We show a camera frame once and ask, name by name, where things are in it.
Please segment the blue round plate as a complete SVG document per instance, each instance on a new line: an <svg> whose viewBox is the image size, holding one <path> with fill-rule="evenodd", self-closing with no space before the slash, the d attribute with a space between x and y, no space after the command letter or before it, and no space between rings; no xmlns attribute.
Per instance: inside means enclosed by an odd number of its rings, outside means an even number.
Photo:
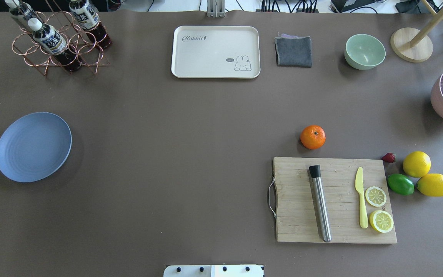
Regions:
<svg viewBox="0 0 443 277"><path fill-rule="evenodd" d="M66 121L50 112L35 112L12 123L0 137L0 171L18 182L42 180L56 172L72 148Z"/></svg>

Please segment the cream rabbit tray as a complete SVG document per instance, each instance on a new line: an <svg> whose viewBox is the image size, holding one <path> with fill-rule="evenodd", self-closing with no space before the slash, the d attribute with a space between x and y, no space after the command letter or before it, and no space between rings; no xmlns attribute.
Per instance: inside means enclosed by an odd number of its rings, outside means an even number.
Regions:
<svg viewBox="0 0 443 277"><path fill-rule="evenodd" d="M179 26L171 72L177 78L255 78L261 70L259 33L251 26Z"/></svg>

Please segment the wooden cutting board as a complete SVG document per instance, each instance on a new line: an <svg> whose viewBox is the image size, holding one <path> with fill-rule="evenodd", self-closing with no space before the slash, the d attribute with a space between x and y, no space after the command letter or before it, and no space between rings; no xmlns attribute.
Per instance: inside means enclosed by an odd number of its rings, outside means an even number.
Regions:
<svg viewBox="0 0 443 277"><path fill-rule="evenodd" d="M382 160L275 157L276 240L322 243L309 167L320 165L332 243L395 244L395 230L380 233L359 224L358 168L364 188L379 187L388 195Z"/></svg>

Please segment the grey folded cloth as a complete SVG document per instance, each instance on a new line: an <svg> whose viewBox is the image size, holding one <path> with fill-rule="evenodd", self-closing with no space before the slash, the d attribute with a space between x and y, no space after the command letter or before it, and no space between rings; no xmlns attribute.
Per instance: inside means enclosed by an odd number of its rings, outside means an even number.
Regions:
<svg viewBox="0 0 443 277"><path fill-rule="evenodd" d="M275 38L275 51L276 64L279 66L311 68L313 65L310 36L283 33Z"/></svg>

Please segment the yellow plastic knife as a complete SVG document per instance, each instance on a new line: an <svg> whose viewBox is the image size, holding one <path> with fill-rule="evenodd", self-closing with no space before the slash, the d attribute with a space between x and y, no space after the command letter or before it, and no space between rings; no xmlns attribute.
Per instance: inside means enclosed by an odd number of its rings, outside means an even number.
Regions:
<svg viewBox="0 0 443 277"><path fill-rule="evenodd" d="M363 168L358 167L355 175L355 190L359 198L359 225L361 228L368 228L367 209L365 205L364 184L363 184Z"/></svg>

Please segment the lemon half slice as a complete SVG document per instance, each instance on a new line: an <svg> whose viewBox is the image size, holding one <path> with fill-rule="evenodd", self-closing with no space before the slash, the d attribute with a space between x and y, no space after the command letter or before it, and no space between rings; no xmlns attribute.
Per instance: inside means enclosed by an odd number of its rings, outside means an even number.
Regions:
<svg viewBox="0 0 443 277"><path fill-rule="evenodd" d="M379 233L388 233L394 227L393 217L384 210L372 212L369 216L369 224Z"/></svg>
<svg viewBox="0 0 443 277"><path fill-rule="evenodd" d="M371 186L365 190L365 199L374 207L382 207L387 202L387 195L380 187Z"/></svg>

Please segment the mint green bowl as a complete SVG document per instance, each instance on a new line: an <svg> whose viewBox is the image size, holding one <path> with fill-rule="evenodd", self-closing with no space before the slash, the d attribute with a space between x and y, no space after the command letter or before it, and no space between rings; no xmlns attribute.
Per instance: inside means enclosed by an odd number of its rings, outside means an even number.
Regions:
<svg viewBox="0 0 443 277"><path fill-rule="evenodd" d="M356 34L346 41L346 62L357 70L370 70L380 65L386 56L384 45L368 34Z"/></svg>

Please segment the red strawberry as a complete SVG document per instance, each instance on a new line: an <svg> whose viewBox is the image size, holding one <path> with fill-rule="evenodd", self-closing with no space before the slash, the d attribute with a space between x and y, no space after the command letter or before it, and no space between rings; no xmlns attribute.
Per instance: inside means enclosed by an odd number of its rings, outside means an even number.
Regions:
<svg viewBox="0 0 443 277"><path fill-rule="evenodd" d="M384 156L382 156L381 160L383 160L386 163L395 163L396 161L396 155L394 153L386 153Z"/></svg>

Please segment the lower lemon half slice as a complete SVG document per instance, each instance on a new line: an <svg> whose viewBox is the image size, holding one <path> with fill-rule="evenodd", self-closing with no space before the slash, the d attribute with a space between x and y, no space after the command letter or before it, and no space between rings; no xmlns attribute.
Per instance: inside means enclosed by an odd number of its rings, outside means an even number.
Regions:
<svg viewBox="0 0 443 277"><path fill-rule="evenodd" d="M384 210L372 212L369 216L369 224L379 233L388 233L394 227L393 217Z"/></svg>

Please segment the green lime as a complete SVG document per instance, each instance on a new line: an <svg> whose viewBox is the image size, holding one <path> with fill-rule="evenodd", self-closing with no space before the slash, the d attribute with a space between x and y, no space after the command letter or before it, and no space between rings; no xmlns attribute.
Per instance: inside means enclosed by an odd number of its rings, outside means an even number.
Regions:
<svg viewBox="0 0 443 277"><path fill-rule="evenodd" d="M402 174L389 175L387 177L387 185L392 191L404 196L413 194L415 190L413 181Z"/></svg>

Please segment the right rear tea bottle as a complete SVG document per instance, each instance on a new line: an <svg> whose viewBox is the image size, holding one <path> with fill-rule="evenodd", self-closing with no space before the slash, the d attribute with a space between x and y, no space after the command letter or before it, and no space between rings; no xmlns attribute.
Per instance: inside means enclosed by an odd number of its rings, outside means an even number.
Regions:
<svg viewBox="0 0 443 277"><path fill-rule="evenodd" d="M88 40L96 44L95 47L106 49L112 44L112 40L106 32L105 26L101 23L100 16L91 1L71 0L69 9L77 24L84 30Z"/></svg>

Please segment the tea bottle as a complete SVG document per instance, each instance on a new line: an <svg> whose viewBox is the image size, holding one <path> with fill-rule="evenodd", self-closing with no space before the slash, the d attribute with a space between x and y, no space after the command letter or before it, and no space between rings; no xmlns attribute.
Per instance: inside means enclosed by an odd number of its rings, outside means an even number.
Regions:
<svg viewBox="0 0 443 277"><path fill-rule="evenodd" d="M11 14L11 18L20 28L26 31L31 31L31 28L28 26L28 21L30 19L37 18L40 20L32 7L26 2L20 2L19 0L5 0L5 3L9 7L8 11Z"/></svg>
<svg viewBox="0 0 443 277"><path fill-rule="evenodd" d="M69 9L77 24L84 30L88 40L96 44L95 47L106 49L112 44L112 40L106 32L105 26L101 23L100 16L91 1L71 0Z"/></svg>
<svg viewBox="0 0 443 277"><path fill-rule="evenodd" d="M77 54L69 49L68 42L53 26L43 23L37 18L31 18L28 21L28 26L32 30L33 40L53 56L65 70L74 72L81 68Z"/></svg>

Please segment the front tea bottle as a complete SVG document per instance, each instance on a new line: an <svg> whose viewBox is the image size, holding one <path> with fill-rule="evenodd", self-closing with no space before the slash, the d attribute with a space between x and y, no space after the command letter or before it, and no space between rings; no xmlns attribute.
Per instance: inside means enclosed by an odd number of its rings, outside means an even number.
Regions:
<svg viewBox="0 0 443 277"><path fill-rule="evenodd" d="M74 72L81 68L77 54L69 49L68 42L53 26L43 23L37 18L31 18L28 21L28 26L32 30L33 40L53 56L65 70Z"/></svg>

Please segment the wooden cup tree stand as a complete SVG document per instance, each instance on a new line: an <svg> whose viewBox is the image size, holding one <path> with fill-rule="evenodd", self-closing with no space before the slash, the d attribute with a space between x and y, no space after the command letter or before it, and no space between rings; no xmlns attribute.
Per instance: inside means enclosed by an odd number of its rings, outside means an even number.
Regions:
<svg viewBox="0 0 443 277"><path fill-rule="evenodd" d="M429 6L427 9L432 14L432 18L421 30L411 27L401 28L396 30L390 38L393 51L405 61L424 62L433 53L432 40L428 34L443 20L443 7L438 12Z"/></svg>

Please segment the left rear tea bottle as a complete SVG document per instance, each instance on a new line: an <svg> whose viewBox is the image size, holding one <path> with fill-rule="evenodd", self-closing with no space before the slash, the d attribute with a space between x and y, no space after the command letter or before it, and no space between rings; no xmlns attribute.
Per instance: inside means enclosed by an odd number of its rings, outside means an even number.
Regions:
<svg viewBox="0 0 443 277"><path fill-rule="evenodd" d="M20 2L19 0L5 0L5 3L9 7L8 11L11 14L11 18L20 28L26 31L31 31L31 28L28 26L28 21L30 19L37 18L40 20L32 7L26 2Z"/></svg>

